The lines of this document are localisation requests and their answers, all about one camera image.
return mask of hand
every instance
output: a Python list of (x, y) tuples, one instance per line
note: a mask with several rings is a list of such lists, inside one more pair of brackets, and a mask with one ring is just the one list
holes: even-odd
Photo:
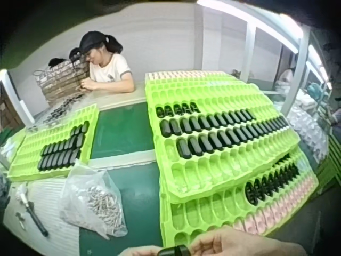
[(94, 91), (98, 89), (98, 83), (91, 80), (90, 77), (87, 77), (86, 79), (83, 79), (80, 81), (80, 84), (82, 85), (82, 89), (87, 89), (90, 91)]
[(77, 86), (77, 87), (76, 87), (76, 91), (80, 91), (80, 92), (91, 92), (91, 91), (88, 90), (88, 89), (83, 89), (81, 86)]
[(306, 255), (298, 244), (252, 235), (228, 226), (199, 235), (189, 249), (192, 256)]
[(127, 248), (119, 256), (156, 256), (162, 248), (157, 246), (142, 246)]

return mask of stacked tray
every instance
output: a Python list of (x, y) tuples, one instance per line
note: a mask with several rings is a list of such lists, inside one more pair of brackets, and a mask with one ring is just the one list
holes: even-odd
[(299, 136), (256, 85), (207, 71), (145, 81), (164, 246), (223, 225), (266, 235), (316, 188)]
[(67, 123), (27, 135), (8, 178), (19, 182), (65, 176), (76, 159), (88, 163), (98, 114), (93, 104), (76, 111)]
[(223, 225), (267, 235), (288, 221), (317, 186), (318, 180), (298, 148), (243, 185), (183, 204), (170, 203), (165, 186), (161, 186), (163, 244), (189, 244), (197, 235)]
[(150, 79), (146, 96), (172, 203), (243, 183), (299, 142), (256, 85), (226, 74)]

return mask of black cap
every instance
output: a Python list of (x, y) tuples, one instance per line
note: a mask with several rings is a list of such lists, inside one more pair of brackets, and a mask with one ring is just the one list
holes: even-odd
[(82, 54), (90, 51), (94, 46), (99, 43), (104, 43), (107, 41), (105, 34), (99, 31), (89, 31), (86, 33), (79, 43), (79, 50)]

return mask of green plastic tray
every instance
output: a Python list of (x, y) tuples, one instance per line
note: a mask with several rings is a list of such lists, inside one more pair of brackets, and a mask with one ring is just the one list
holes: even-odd
[(248, 180), (252, 184), (257, 179), (261, 181), (291, 163), (296, 164), (299, 175), (277, 193), (273, 192), (272, 197), (258, 200), (256, 206), (246, 198), (246, 183), (183, 204), (171, 204), (164, 182), (160, 182), (160, 229), (164, 247), (189, 244), (197, 235), (223, 225), (260, 235), (279, 228), (302, 207), (318, 185), (305, 155), (295, 149), (289, 159)]
[(83, 124), (86, 120), (89, 121), (90, 125), (85, 135), (85, 141), (79, 159), (83, 163), (88, 163), (98, 114), (99, 109), (96, 104), (93, 104), (76, 111), (72, 119), (68, 120), (67, 123), (27, 135), (11, 164), (8, 178), (14, 182), (20, 182), (67, 175), (71, 167), (40, 172), (37, 168), (41, 158), (40, 152), (43, 145), (68, 139), (71, 129), (74, 126)]
[(20, 148), (21, 143), (23, 142), (25, 136), (26, 136), (26, 130), (21, 129), (19, 132), (17, 132), (15, 135), (11, 137), (12, 141), (14, 142), (14, 149), (13, 149), (12, 156), (8, 158), (8, 161), (10, 163), (13, 162), (15, 156), (17, 155), (18, 149)]
[[(203, 197), (226, 186), (236, 186), (261, 171), (269, 169), (299, 143), (299, 136), (290, 127), (279, 129), (232, 148), (216, 150), (212, 154), (180, 158), (176, 142), (179, 138), (198, 137), (219, 130), (232, 129), (279, 117), (272, 102), (256, 85), (246, 84), (230, 75), (206, 77), (164, 78), (147, 80), (146, 97), (150, 124), (153, 130), (155, 152), (160, 172), (165, 179), (166, 193), (172, 203), (183, 203)], [(201, 113), (159, 118), (157, 107), (195, 102)], [(222, 111), (249, 109), (256, 120), (234, 126), (212, 128), (192, 134), (182, 133), (165, 138), (161, 135), (160, 122), (190, 116), (221, 113)]]

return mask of workbench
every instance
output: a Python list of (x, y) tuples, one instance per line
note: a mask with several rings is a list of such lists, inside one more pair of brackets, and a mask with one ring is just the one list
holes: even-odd
[(139, 88), (132, 94), (106, 97), (97, 102), (101, 112), (89, 165), (95, 168), (112, 166), (108, 172), (121, 192), (128, 234), (105, 240), (93, 231), (62, 222), (58, 216), (58, 194), (65, 178), (30, 182), (28, 198), (35, 200), (35, 211), (50, 231), (50, 241), (40, 237), (34, 224), (27, 228), (30, 232), (20, 230), (14, 216), (19, 206), (13, 197), (6, 209), (4, 224), (42, 254), (105, 256), (117, 255), (127, 247), (162, 246), (159, 170), (153, 153), (144, 90)]

